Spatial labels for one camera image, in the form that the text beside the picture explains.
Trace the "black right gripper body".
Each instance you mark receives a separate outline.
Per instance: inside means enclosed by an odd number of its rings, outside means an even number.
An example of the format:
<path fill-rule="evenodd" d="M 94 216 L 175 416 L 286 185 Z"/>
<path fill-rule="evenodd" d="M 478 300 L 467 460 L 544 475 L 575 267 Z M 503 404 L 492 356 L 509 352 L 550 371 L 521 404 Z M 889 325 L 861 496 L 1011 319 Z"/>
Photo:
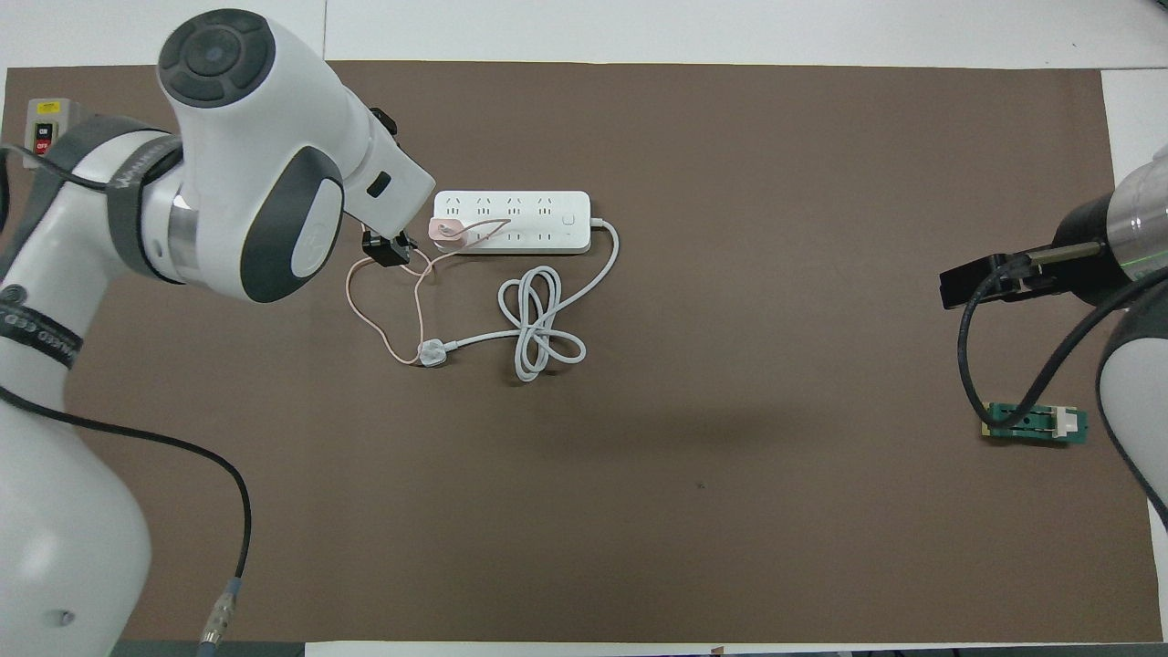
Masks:
<path fill-rule="evenodd" d="M 1026 250 L 1027 256 L 1072 245 L 1094 243 L 1098 250 L 1071 260 L 1033 265 L 1018 278 L 1018 291 L 1006 295 L 1004 302 L 1022 302 L 1036 297 L 1072 293 L 1093 307 L 1125 288 L 1131 281 L 1118 265 L 1107 237 L 1107 212 L 1112 194 L 1106 193 L 1089 203 L 1078 205 L 1058 224 L 1050 245 Z"/>

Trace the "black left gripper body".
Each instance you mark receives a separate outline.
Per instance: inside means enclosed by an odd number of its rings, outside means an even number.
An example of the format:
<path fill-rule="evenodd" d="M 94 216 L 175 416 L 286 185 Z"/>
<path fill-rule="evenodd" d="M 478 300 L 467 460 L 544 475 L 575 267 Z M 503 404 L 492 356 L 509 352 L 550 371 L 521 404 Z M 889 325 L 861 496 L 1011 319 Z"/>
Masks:
<path fill-rule="evenodd" d="M 363 230 L 362 251 L 380 267 L 405 267 L 412 261 L 413 238 L 404 230 L 392 236 Z"/>

